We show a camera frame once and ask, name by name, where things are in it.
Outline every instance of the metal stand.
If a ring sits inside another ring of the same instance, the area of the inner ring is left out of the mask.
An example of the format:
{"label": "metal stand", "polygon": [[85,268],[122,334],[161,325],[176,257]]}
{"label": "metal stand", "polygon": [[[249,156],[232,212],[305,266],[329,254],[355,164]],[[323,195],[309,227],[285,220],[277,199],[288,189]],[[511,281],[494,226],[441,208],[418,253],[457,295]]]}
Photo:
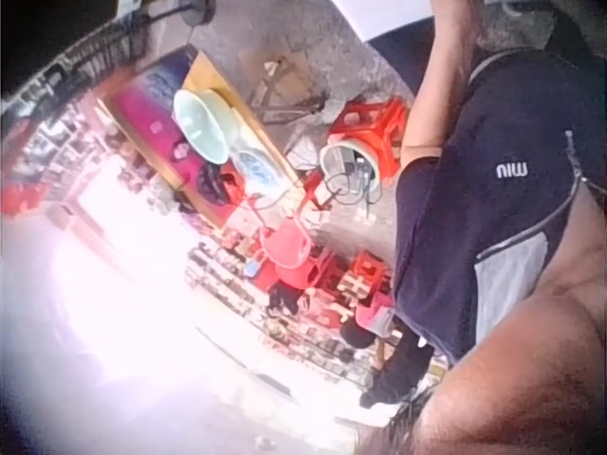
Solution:
{"label": "metal stand", "polygon": [[295,104],[270,106],[272,94],[276,92],[276,84],[294,70],[294,64],[282,60],[275,62],[267,70],[266,76],[249,97],[248,105],[265,125],[286,125],[300,118],[316,114],[323,109],[326,102],[325,95],[311,97]]}

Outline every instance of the concrete floor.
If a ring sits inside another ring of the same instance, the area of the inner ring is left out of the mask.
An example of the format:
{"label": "concrete floor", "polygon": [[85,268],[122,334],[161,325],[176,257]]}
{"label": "concrete floor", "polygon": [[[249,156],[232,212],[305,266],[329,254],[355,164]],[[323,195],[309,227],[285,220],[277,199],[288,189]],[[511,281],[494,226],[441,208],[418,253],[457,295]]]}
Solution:
{"label": "concrete floor", "polygon": [[[165,0],[155,2],[153,7],[160,11],[175,3],[176,0]],[[479,44],[489,50],[517,46],[542,48],[554,20],[548,12],[512,18],[497,5],[487,8],[486,24],[487,32]],[[330,0],[219,0],[209,25],[190,28],[177,16],[158,24],[154,34],[155,52],[150,60],[190,43],[210,56],[243,98],[254,89],[239,59],[243,52],[272,47],[279,42],[286,43],[292,52],[303,52],[313,92],[329,94],[329,101],[318,115],[269,131],[286,153],[304,155],[307,161],[317,158],[328,126],[347,100],[364,94],[370,99],[397,95],[412,101],[408,87],[371,47],[357,38]],[[391,262],[394,213],[394,185],[388,185],[383,189],[381,200],[370,208],[369,218],[365,217],[362,205],[337,206],[319,237],[330,241],[345,256],[368,248]]]}

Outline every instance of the shelf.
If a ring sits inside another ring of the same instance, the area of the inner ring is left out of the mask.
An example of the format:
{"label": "shelf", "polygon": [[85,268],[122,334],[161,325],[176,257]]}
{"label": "shelf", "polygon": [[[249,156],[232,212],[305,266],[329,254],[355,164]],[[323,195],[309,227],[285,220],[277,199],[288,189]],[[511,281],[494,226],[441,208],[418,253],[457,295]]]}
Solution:
{"label": "shelf", "polygon": [[[246,291],[246,288],[243,284],[246,283],[246,281],[243,281],[240,277],[234,275],[232,272],[230,272],[229,270],[227,270],[226,267],[224,267],[222,264],[220,264],[219,262],[217,262],[215,259],[213,259],[212,257],[210,257],[208,254],[206,254],[204,251],[198,249],[197,250],[199,253],[199,257],[206,263],[206,267],[208,269],[204,270],[205,272],[209,273],[209,272],[213,272],[211,273],[211,276],[213,278],[214,281],[216,281],[217,285],[215,287],[221,287],[221,290],[225,291],[226,293],[229,293],[230,295],[232,295],[234,297],[235,300],[238,300],[241,303],[244,303],[243,306],[245,306],[246,308],[252,310],[252,311],[256,311],[256,312],[264,312],[264,308],[262,306],[260,306],[259,304],[256,304],[254,302],[249,302],[246,300],[246,298],[238,295],[233,289],[230,288],[230,286],[224,282],[225,279],[230,279],[233,282],[236,282],[238,284],[240,284],[241,288],[243,290]],[[284,346],[288,351],[290,351],[291,353],[293,353],[294,355],[302,358],[304,360],[304,363],[313,365],[315,368],[319,369],[322,371],[322,373],[324,374],[330,374],[336,378],[338,378],[339,380],[345,380],[348,381],[354,385],[356,385],[357,387],[361,388],[364,387],[364,384],[347,377],[347,375],[342,375],[340,373],[335,373],[331,370],[328,370],[326,368],[324,368],[321,365],[318,365],[317,363],[315,363],[314,361],[312,361],[310,358],[308,358],[306,355],[300,353],[299,351],[291,348],[288,343],[284,343],[283,341],[276,339],[274,337],[269,336],[268,334],[266,334],[265,330],[263,327],[260,327],[259,325],[257,325],[255,322],[251,321],[250,319],[248,319],[244,313],[245,311],[242,311],[240,309],[238,309],[236,307],[236,305],[234,305],[232,302],[229,301],[224,301],[224,297],[220,294],[218,289],[212,289],[209,288],[207,285],[205,285],[204,283],[200,282],[200,285],[202,285],[203,287],[205,287],[205,289],[207,289],[207,291],[209,291],[210,293],[212,293],[213,295],[215,295],[219,300],[221,300],[226,306],[229,307],[229,309],[231,311],[233,311],[234,313],[238,314],[241,318],[245,319],[249,324],[251,324],[253,327],[255,327],[257,330],[259,330],[260,332],[262,332],[267,338],[271,339],[273,342],[281,344],[282,346]],[[295,319],[291,319],[288,320],[287,323],[289,325],[295,325],[297,323],[297,321]],[[307,337],[305,334],[300,333],[299,331],[295,331],[295,330],[289,330],[286,329],[288,333],[291,334],[292,337],[296,338],[298,341],[300,341],[300,343],[304,346],[307,347],[307,349],[312,350],[314,352],[317,353],[317,355],[321,356],[322,358],[327,358],[330,361],[330,359],[336,359],[337,356],[327,350],[324,349],[323,347],[319,346],[317,344],[317,342],[313,341],[312,339],[310,339],[309,337]],[[358,368],[365,368],[364,366],[361,365],[357,365],[357,364],[353,364],[356,365]],[[347,372],[347,366],[346,365],[342,365],[342,367],[346,370]]]}

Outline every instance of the bucket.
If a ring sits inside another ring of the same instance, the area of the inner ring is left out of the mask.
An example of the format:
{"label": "bucket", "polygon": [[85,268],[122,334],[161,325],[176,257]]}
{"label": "bucket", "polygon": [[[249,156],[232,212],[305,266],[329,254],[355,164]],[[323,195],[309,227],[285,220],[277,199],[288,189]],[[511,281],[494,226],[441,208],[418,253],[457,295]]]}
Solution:
{"label": "bucket", "polygon": [[179,129],[200,156],[214,164],[228,161],[239,124],[223,98],[212,90],[177,90],[174,111]]}
{"label": "bucket", "polygon": [[373,191],[379,186],[379,166],[371,147],[358,139],[341,139],[325,145],[319,153],[319,161],[325,183],[330,181],[327,184],[329,189],[350,191],[356,188],[361,182],[353,181],[353,178],[357,178],[356,167],[361,159],[371,164],[375,174],[369,184],[369,191]]}

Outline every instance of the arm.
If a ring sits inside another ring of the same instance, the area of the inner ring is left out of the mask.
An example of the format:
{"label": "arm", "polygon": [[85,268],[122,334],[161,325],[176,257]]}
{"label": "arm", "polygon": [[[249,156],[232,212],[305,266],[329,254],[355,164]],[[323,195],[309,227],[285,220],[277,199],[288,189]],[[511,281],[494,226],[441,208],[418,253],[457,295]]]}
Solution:
{"label": "arm", "polygon": [[360,398],[360,405],[371,408],[375,403],[398,403],[424,376],[434,349],[418,348],[419,337],[411,330],[403,331],[395,352]]}
{"label": "arm", "polygon": [[468,85],[478,35],[478,0],[432,0],[435,36],[428,68],[407,119],[402,169],[424,156],[440,156]]}
{"label": "arm", "polygon": [[606,229],[582,187],[535,294],[446,376],[421,414],[419,442],[561,444],[554,453],[571,453],[564,448],[601,426],[604,436]]}

